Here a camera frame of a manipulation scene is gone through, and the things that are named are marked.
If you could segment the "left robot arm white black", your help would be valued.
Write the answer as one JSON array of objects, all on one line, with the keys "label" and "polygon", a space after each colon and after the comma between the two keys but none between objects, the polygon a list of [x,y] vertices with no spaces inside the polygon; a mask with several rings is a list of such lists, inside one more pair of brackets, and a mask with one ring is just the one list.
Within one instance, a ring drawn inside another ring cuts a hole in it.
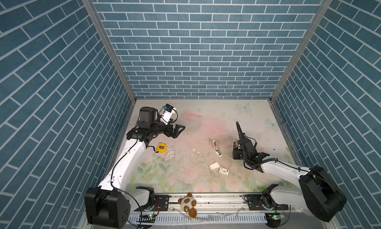
[{"label": "left robot arm white black", "polygon": [[139,186],[133,193],[127,192],[126,187],[153,139],[160,134],[175,139],[185,130],[185,126],[172,119],[173,114],[177,114],[176,108],[169,104],[161,110],[140,109],[135,127],[126,135],[121,155],[99,185],[88,188],[84,195],[89,224],[121,229],[129,222],[131,212],[153,209],[152,218],[159,214],[160,204],[155,200],[152,187]]}]

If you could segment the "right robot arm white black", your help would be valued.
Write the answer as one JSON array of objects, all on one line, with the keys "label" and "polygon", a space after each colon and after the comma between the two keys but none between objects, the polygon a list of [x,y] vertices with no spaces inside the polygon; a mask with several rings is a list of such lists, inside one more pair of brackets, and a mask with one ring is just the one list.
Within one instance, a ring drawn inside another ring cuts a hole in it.
[{"label": "right robot arm white black", "polygon": [[306,215],[324,222],[329,222],[344,208],[347,198],[324,168],[285,163],[270,154],[257,152],[256,146],[253,138],[241,137],[233,143],[233,159],[242,160],[248,170],[277,176],[295,186],[286,188],[276,183],[268,186],[261,195],[264,208],[274,210],[280,205],[296,206]]}]

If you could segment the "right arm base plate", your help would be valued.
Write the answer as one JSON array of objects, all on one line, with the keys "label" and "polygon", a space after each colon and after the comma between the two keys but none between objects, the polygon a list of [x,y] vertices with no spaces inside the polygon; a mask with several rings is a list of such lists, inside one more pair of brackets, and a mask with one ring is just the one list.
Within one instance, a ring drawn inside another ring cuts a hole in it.
[{"label": "right arm base plate", "polygon": [[263,194],[246,194],[242,196],[244,201],[248,204],[250,211],[260,211],[260,210],[288,210],[289,206],[282,204],[276,204],[270,196]]}]

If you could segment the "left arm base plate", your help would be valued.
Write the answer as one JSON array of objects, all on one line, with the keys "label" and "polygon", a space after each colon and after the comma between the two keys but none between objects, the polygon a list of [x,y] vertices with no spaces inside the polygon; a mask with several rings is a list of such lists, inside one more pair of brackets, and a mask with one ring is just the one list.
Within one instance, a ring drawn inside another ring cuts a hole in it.
[{"label": "left arm base plate", "polygon": [[150,198],[148,202],[145,205],[141,205],[139,208],[136,208],[135,212],[153,212],[153,211],[159,211],[166,212],[169,208],[169,195],[155,195],[154,198]]}]

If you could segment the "white staple box sleeve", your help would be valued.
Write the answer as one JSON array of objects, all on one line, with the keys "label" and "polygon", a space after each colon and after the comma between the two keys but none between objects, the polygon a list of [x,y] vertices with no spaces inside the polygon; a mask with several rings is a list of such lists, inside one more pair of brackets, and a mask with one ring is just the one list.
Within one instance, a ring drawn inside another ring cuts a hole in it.
[{"label": "white staple box sleeve", "polygon": [[229,175],[229,172],[230,172],[230,170],[227,168],[224,168],[224,167],[219,168],[219,173],[221,173],[221,174]]}]

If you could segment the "cardboard staple tray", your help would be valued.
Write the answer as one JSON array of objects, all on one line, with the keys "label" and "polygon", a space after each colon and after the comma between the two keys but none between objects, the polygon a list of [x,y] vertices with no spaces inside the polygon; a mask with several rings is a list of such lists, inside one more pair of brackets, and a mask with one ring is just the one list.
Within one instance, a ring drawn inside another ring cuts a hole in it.
[{"label": "cardboard staple tray", "polygon": [[210,170],[215,170],[215,169],[219,169],[221,167],[220,163],[219,162],[214,162],[212,164],[209,165],[209,169]]}]

